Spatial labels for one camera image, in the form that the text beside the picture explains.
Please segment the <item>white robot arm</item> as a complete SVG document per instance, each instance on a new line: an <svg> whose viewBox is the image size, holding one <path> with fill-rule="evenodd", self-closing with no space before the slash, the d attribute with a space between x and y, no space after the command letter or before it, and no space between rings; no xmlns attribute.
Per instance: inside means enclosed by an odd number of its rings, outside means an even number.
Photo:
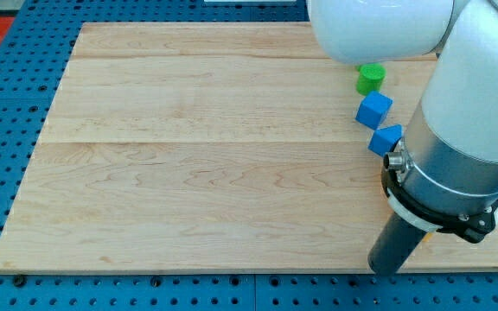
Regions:
<svg viewBox="0 0 498 311"><path fill-rule="evenodd" d="M320 47L342 63L438 53L382 185L394 225L482 241L498 223L498 1L318 0L307 10Z"/></svg>

